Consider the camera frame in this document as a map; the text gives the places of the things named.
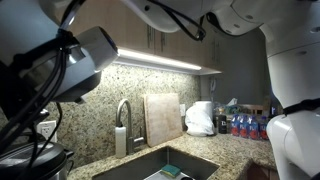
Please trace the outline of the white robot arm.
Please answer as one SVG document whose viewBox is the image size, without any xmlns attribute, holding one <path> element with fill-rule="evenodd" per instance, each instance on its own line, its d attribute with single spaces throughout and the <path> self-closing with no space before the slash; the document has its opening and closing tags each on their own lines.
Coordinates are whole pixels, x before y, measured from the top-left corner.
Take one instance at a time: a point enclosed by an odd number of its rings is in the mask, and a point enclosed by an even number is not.
<svg viewBox="0 0 320 180">
<path fill-rule="evenodd" d="M 69 27 L 87 0 L 1 0 L 1 148 L 39 120 L 51 101 L 76 101 L 98 83 L 120 49 L 101 27 Z M 319 0 L 120 0 L 149 27 L 150 38 L 209 31 L 265 37 L 270 82 L 283 107 L 267 133 L 282 180 L 319 180 Z"/>
</svg>

